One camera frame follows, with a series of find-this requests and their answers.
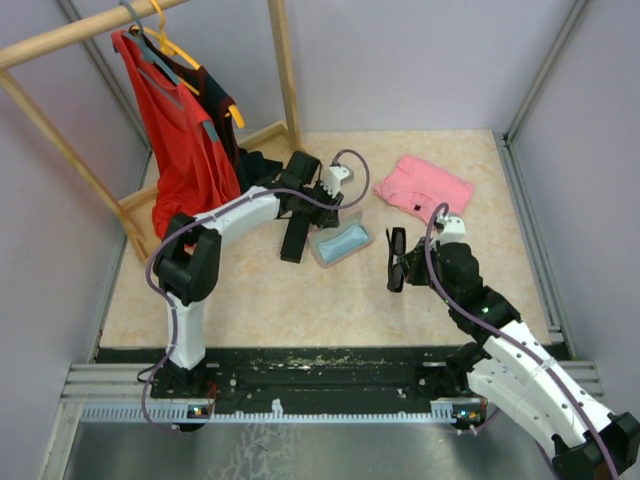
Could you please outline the black glasses case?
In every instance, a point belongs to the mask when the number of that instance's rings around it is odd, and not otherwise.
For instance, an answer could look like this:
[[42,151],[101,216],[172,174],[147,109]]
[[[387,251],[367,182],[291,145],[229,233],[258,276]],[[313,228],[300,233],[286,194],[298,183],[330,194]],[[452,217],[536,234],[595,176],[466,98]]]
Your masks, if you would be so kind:
[[299,264],[307,241],[311,217],[303,212],[294,212],[288,220],[280,250],[280,259]]

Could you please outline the black sunglasses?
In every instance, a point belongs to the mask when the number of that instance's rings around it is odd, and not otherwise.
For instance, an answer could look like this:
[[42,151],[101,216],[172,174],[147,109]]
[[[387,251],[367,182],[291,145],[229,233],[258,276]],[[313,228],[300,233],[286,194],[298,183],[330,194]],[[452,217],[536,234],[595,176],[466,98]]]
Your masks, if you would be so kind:
[[387,289],[392,293],[400,293],[404,288],[405,269],[402,260],[406,253],[406,230],[404,227],[393,227],[386,230],[388,245]]

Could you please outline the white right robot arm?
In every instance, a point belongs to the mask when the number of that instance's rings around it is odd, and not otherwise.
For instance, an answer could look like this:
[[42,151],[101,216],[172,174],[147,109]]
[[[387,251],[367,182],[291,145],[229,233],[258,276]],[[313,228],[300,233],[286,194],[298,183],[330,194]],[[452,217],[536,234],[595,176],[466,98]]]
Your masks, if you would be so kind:
[[616,479],[639,453],[639,422],[614,414],[581,387],[535,339],[516,308],[483,282],[464,243],[431,251],[404,240],[389,245],[388,283],[428,286],[472,342],[446,360],[447,384],[479,395],[529,433],[560,479]]

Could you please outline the pink glasses case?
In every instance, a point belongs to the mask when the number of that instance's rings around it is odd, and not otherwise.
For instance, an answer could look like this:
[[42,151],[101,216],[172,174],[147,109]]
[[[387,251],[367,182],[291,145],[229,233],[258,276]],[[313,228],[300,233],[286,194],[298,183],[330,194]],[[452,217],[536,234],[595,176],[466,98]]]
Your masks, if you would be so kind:
[[311,254],[323,268],[329,268],[368,247],[373,235],[363,223],[363,212],[354,211],[335,228],[316,230],[309,234]]

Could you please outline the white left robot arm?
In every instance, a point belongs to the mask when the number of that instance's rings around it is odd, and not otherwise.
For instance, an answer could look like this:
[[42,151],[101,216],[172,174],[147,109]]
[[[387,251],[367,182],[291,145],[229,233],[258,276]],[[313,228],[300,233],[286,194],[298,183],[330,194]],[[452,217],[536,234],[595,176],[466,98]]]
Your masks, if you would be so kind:
[[334,160],[324,169],[301,151],[278,175],[266,177],[235,200],[195,216],[175,215],[152,270],[168,311],[167,364],[172,383],[184,395],[201,394],[208,384],[202,367],[204,301],[219,278],[222,249],[244,234],[276,219],[288,221],[280,257],[298,262],[312,227],[339,225],[342,186],[353,171]]

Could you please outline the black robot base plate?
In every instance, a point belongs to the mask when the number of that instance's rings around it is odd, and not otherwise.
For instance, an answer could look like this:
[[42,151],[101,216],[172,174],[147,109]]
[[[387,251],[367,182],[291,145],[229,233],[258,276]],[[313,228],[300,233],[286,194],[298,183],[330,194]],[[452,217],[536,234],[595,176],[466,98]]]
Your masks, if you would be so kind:
[[142,419],[195,431],[210,423],[436,423],[475,434],[498,411],[463,378],[467,345],[209,348],[182,372],[157,349],[102,349],[111,380],[140,387]]

